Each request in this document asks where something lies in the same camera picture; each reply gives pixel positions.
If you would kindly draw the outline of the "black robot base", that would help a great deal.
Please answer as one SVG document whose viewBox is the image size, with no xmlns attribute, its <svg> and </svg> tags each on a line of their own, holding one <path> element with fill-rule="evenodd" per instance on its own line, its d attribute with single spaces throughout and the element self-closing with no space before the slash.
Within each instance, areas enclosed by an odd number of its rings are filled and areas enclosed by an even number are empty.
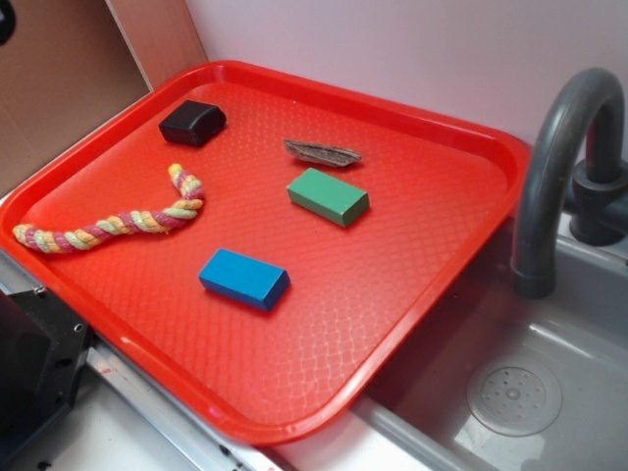
<svg viewBox="0 0 628 471">
<path fill-rule="evenodd" d="M 1 294 L 1 434 L 41 427 L 74 406 L 90 329 L 56 294 Z"/>
</svg>

